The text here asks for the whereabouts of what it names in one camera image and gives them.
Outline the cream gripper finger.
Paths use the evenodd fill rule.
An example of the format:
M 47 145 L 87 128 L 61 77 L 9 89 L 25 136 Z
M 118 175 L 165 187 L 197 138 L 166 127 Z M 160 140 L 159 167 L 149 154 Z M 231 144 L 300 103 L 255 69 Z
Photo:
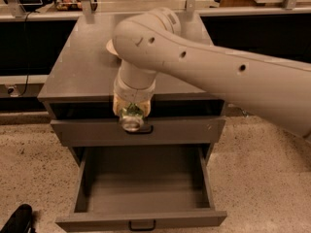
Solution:
M 150 100 L 143 101 L 141 103 L 141 109 L 143 111 L 144 117 L 147 117 L 151 112 L 151 101 Z
M 115 93 L 113 98 L 113 112 L 117 117 L 120 115 L 123 106 L 124 100 L 121 97 L 119 97 L 117 93 Z

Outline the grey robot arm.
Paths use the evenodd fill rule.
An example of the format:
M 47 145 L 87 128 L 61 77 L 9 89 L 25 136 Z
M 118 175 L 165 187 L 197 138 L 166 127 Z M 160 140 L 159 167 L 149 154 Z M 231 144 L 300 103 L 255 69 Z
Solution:
M 164 73 L 310 139 L 309 64 L 200 44 L 180 37 L 180 30 L 179 18 L 167 8 L 115 27 L 112 42 L 122 60 L 115 80 L 119 102 L 149 101 L 156 75 Z

